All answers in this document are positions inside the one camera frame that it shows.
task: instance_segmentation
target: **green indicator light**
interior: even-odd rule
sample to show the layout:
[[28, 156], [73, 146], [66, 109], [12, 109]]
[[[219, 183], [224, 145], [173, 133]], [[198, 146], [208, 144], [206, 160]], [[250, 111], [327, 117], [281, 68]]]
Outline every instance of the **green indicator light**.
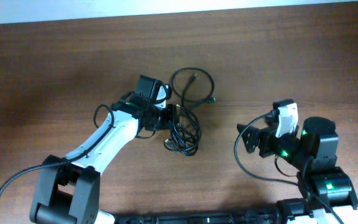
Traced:
[[332, 184], [327, 184], [326, 187], [327, 187], [327, 190], [331, 190], [334, 188], [334, 186]]

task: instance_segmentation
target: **tabletop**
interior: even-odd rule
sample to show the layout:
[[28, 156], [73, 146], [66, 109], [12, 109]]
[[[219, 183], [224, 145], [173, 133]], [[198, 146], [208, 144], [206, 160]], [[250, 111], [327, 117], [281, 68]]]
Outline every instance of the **tabletop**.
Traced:
[[[230, 211], [301, 197], [296, 187], [245, 175], [233, 155], [236, 124], [284, 98], [298, 103], [300, 126], [310, 116], [336, 122], [337, 165], [358, 196], [358, 2], [0, 25], [0, 186], [74, 150], [95, 130], [95, 108], [134, 90], [139, 75], [168, 83], [182, 67], [215, 81], [216, 102], [194, 110], [203, 131], [198, 152], [166, 150], [169, 131], [131, 141], [103, 173], [101, 209]], [[196, 80], [189, 96], [208, 85]], [[273, 157], [246, 154], [243, 145], [239, 154], [252, 172], [285, 178]], [[0, 223], [30, 223], [38, 174], [7, 188]]]

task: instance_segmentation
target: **white plastic part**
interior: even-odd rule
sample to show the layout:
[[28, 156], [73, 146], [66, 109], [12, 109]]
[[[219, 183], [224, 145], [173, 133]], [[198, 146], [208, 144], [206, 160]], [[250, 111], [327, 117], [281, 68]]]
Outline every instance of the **white plastic part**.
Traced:
[[94, 224], [114, 224], [115, 220], [113, 215], [99, 209]]
[[[167, 93], [165, 92], [165, 89], [164, 87], [160, 87], [159, 91], [158, 91], [158, 95], [157, 95], [157, 100], [162, 100], [164, 99], [165, 97], [167, 97]], [[167, 106], [167, 101], [164, 100], [164, 102], [162, 103], [159, 103], [159, 104], [156, 104], [154, 105], [156, 106], [157, 108], [165, 108]]]
[[[339, 218], [345, 224], [358, 224], [358, 209], [353, 210], [351, 205], [333, 207]], [[326, 213], [325, 209], [313, 210], [314, 218], [307, 215], [295, 217], [294, 220], [287, 221], [288, 224], [338, 224], [332, 213]]]
[[[100, 175], [102, 175], [105, 168], [114, 159], [122, 147], [130, 140], [134, 139], [139, 121], [132, 117], [131, 114], [122, 111], [113, 111], [114, 126], [103, 137], [103, 139], [96, 145], [87, 156], [72, 162], [72, 164], [79, 167], [92, 166]], [[78, 148], [69, 152], [65, 157], [67, 159], [74, 158], [80, 155], [84, 150], [88, 149], [95, 143], [99, 137], [107, 130], [111, 124], [111, 115], [109, 114], [103, 124]]]
[[281, 106], [278, 110], [280, 111], [280, 114], [278, 115], [276, 138], [279, 138], [284, 134], [293, 133], [298, 125], [298, 106], [296, 103]]

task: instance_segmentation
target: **wire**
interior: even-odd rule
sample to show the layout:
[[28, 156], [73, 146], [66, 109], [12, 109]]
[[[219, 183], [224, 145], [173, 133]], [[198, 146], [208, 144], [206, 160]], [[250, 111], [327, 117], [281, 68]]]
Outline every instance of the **wire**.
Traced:
[[[183, 89], [182, 94], [179, 94], [177, 92], [175, 88], [175, 77], [179, 73], [187, 70], [199, 71], [208, 77], [209, 82], [211, 83], [211, 90], [206, 97], [199, 100], [189, 100], [185, 97], [187, 90], [196, 80], [196, 77], [198, 75], [197, 73], [193, 74], [190, 77]], [[215, 89], [215, 82], [212, 76], [207, 71], [200, 68], [187, 67], [181, 68], [172, 74], [170, 79], [170, 85], [172, 87], [173, 92], [181, 99], [181, 105], [177, 105], [177, 107], [181, 109], [181, 112], [178, 113], [178, 118], [185, 118], [186, 120], [188, 120], [189, 127], [192, 127], [193, 131], [190, 131], [188, 127], [184, 127], [182, 122], [179, 122], [177, 125], [174, 125], [174, 127], [170, 129], [171, 139], [165, 140], [164, 146], [169, 151], [180, 152], [185, 156], [194, 156], [198, 150], [198, 144], [200, 143], [202, 132], [200, 128], [200, 123], [192, 110], [201, 106], [203, 103], [211, 103], [215, 101], [215, 98], [212, 97], [212, 94]], [[186, 107], [185, 102], [193, 104], [189, 107]]]
[[81, 159], [82, 157], [86, 156], [95, 146], [97, 146], [99, 144], [99, 142], [107, 135], [107, 133], [111, 130], [113, 124], [114, 124], [114, 114], [112, 113], [112, 110], [110, 107], [106, 106], [106, 105], [100, 105], [97, 107], [95, 114], [93, 116], [93, 121], [96, 124], [96, 115], [98, 114], [98, 111], [100, 110], [100, 108], [105, 107], [109, 110], [109, 113], [111, 115], [111, 123], [108, 126], [108, 128], [105, 130], [105, 132], [100, 135], [100, 137], [86, 150], [84, 150], [80, 155], [72, 158], [72, 159], [67, 159], [66, 161], [63, 162], [58, 162], [58, 163], [53, 163], [53, 164], [42, 164], [42, 165], [37, 165], [37, 166], [33, 166], [33, 167], [29, 167], [26, 168], [22, 171], [17, 172], [16, 174], [14, 174], [12, 177], [10, 177], [7, 181], [5, 181], [5, 183], [0, 187], [0, 198], [2, 196], [2, 193], [4, 192], [4, 190], [7, 188], [7, 186], [13, 182], [14, 180], [16, 180], [17, 178], [21, 177], [22, 175], [35, 171], [35, 170], [39, 170], [39, 169], [45, 169], [45, 168], [51, 168], [51, 167], [58, 167], [58, 166], [64, 166], [67, 164], [70, 164], [72, 162], [77, 161], [78, 159]]
[[241, 139], [241, 136], [245, 133], [245, 131], [251, 127], [254, 123], [256, 123], [258, 120], [265, 118], [267, 116], [271, 116], [272, 115], [272, 111], [266, 114], [263, 114], [255, 119], [253, 119], [238, 135], [236, 141], [234, 142], [234, 157], [236, 158], [236, 162], [239, 165], [239, 167], [242, 169], [242, 171], [244, 171], [246, 174], [250, 175], [253, 178], [259, 179], [259, 180], [263, 180], [263, 181], [272, 181], [272, 182], [279, 182], [279, 183], [284, 183], [284, 184], [290, 184], [290, 185], [294, 185], [297, 186], [300, 190], [304, 190], [306, 192], [308, 192], [313, 198], [315, 198], [321, 205], [323, 205], [329, 212], [331, 212], [334, 217], [336, 218], [336, 220], [340, 223], [340, 224], [344, 224], [344, 222], [341, 220], [341, 218], [339, 217], [339, 215], [333, 210], [333, 208], [331, 208], [331, 206], [329, 206], [323, 199], [321, 199], [320, 196], [318, 196], [317, 194], [313, 193], [310, 189], [304, 188], [300, 185], [298, 185], [295, 182], [291, 182], [291, 181], [287, 181], [287, 180], [282, 180], [282, 179], [273, 179], [273, 178], [266, 178], [266, 177], [261, 177], [258, 175], [255, 175], [251, 172], [249, 172], [241, 163], [239, 156], [237, 155], [237, 146], [239, 144], [239, 141]]
[[277, 159], [280, 158], [280, 156], [276, 156], [274, 158], [274, 166], [276, 167], [277, 171], [279, 171], [281, 174], [283, 174], [284, 176], [286, 177], [296, 177], [296, 175], [288, 175], [288, 174], [285, 174], [283, 171], [281, 171], [281, 169], [279, 168], [278, 164], [277, 164]]

